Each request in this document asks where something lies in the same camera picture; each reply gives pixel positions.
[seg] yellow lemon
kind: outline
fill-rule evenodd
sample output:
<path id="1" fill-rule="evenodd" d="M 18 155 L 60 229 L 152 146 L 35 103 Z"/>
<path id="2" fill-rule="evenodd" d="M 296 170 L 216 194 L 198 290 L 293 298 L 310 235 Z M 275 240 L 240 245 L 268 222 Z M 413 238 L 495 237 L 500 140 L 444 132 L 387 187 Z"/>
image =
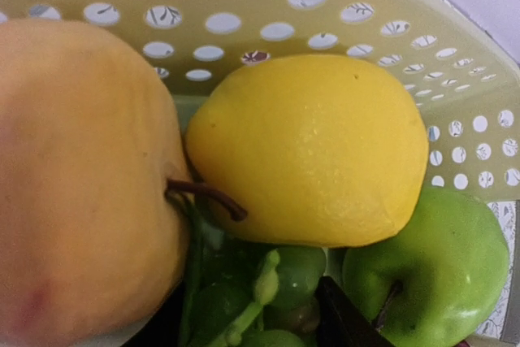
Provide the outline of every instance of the yellow lemon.
<path id="1" fill-rule="evenodd" d="M 192 118 L 186 148 L 204 181 L 239 202 L 249 241 L 360 246 L 409 221 L 427 166 L 421 116 L 381 67 L 301 54 L 242 67 Z"/>

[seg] basket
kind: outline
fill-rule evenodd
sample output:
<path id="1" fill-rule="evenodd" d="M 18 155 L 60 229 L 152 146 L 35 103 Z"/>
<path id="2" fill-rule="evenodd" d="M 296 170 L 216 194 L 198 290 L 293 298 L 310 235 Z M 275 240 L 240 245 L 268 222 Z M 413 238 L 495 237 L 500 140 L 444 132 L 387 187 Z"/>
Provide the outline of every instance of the basket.
<path id="1" fill-rule="evenodd" d="M 174 95 L 182 127 L 243 65 L 322 52 L 387 68 L 427 125 L 426 181 L 482 197 L 500 220 L 512 268 L 496 311 L 477 333 L 520 342 L 520 291 L 511 288 L 520 71 L 448 0 L 0 0 L 0 21 L 15 17 L 87 20 L 122 37 Z"/>

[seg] brown stem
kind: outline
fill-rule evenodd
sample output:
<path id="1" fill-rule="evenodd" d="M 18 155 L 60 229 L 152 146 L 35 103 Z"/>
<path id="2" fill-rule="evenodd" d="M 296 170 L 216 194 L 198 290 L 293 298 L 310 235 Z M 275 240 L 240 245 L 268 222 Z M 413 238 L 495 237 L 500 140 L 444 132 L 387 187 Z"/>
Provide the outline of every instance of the brown stem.
<path id="1" fill-rule="evenodd" d="M 374 327 L 377 332 L 381 332 L 381 330 L 384 327 L 384 322 L 387 318 L 388 307 L 390 306 L 394 298 L 401 294 L 402 291 L 403 283 L 400 280 L 396 280 L 390 287 L 387 299 L 385 300 L 383 306 L 379 310 L 379 313 L 377 314 L 377 316 L 375 316 L 375 319 L 372 321 L 372 327 Z"/>
<path id="2" fill-rule="evenodd" d="M 247 210 L 236 203 L 231 197 L 222 191 L 213 189 L 203 183 L 168 179 L 166 191 L 172 191 L 174 193 L 191 193 L 211 198 L 227 209 L 233 221 L 243 221 L 247 217 Z"/>

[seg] grape stem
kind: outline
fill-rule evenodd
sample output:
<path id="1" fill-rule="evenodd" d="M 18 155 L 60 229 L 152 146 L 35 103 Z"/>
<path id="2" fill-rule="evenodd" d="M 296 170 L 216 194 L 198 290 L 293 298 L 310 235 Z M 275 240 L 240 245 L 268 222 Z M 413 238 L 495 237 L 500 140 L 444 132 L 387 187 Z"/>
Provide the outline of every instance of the grape stem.
<path id="1" fill-rule="evenodd" d="M 394 300 L 395 297 L 397 297 L 399 294 L 401 294 L 403 291 L 403 283 L 400 280 L 396 280 L 392 286 L 390 287 L 390 291 L 388 292 L 387 299 L 385 300 L 383 306 L 379 310 L 379 313 L 377 316 L 375 316 L 375 319 L 372 321 L 372 327 L 375 328 L 377 332 L 381 332 L 384 327 L 384 323 L 387 318 L 388 314 L 388 308 L 390 307 L 390 304 Z"/>
<path id="2" fill-rule="evenodd" d="M 267 253 L 260 275 L 254 283 L 254 301 L 250 302 L 242 313 L 206 347 L 232 347 L 241 344 L 242 334 L 263 312 L 265 305 L 275 299 L 280 286 L 276 267 L 280 263 L 280 254 L 276 249 Z"/>
<path id="3" fill-rule="evenodd" d="M 168 179 L 166 192 L 191 193 L 211 198 L 227 209 L 233 221 L 243 221 L 247 217 L 246 209 L 240 206 L 227 194 L 217 189 L 213 189 L 207 184 Z"/>

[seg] green apple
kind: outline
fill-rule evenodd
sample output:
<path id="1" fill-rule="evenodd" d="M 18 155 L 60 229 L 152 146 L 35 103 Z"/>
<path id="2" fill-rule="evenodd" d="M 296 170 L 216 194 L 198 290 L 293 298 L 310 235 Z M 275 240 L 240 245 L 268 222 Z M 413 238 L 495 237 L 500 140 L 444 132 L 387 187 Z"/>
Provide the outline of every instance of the green apple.
<path id="1" fill-rule="evenodd" d="M 344 290 L 372 321 L 392 286 L 402 283 L 381 334 L 396 347 L 451 347 L 491 314 L 508 269 L 507 243 L 484 202 L 425 187 L 400 233 L 347 250 Z"/>

